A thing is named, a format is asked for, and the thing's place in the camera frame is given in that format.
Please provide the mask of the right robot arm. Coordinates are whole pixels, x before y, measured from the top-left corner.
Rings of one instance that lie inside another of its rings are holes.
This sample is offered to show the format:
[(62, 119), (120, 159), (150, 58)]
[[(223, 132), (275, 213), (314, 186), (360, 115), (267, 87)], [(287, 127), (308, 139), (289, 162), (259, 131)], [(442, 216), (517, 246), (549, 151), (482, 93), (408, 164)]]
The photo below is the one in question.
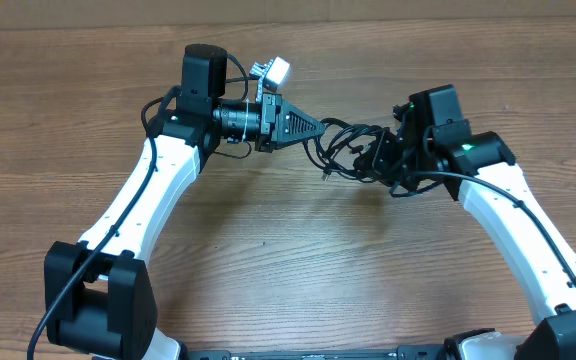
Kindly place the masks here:
[(481, 225), (518, 282), (535, 324), (527, 336), (493, 328), (445, 339), (437, 359), (576, 359), (576, 253), (532, 194), (518, 160), (495, 132), (475, 134), (457, 91), (444, 85), (395, 107), (400, 126), (353, 163), (394, 198), (444, 186)]

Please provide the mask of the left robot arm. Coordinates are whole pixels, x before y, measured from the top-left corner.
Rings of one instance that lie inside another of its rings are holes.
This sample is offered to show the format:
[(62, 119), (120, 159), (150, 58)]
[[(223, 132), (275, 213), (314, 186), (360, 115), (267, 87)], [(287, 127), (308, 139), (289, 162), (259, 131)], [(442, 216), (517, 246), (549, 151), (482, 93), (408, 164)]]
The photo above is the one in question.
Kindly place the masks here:
[(102, 217), (44, 260), (45, 314), (36, 335), (96, 359), (184, 359), (186, 347), (158, 327), (148, 264), (177, 201), (221, 142), (272, 152), (319, 137), (323, 125), (278, 93), (282, 58), (242, 70), (243, 95), (229, 99), (225, 49), (191, 44), (182, 78), (141, 112), (140, 159)]

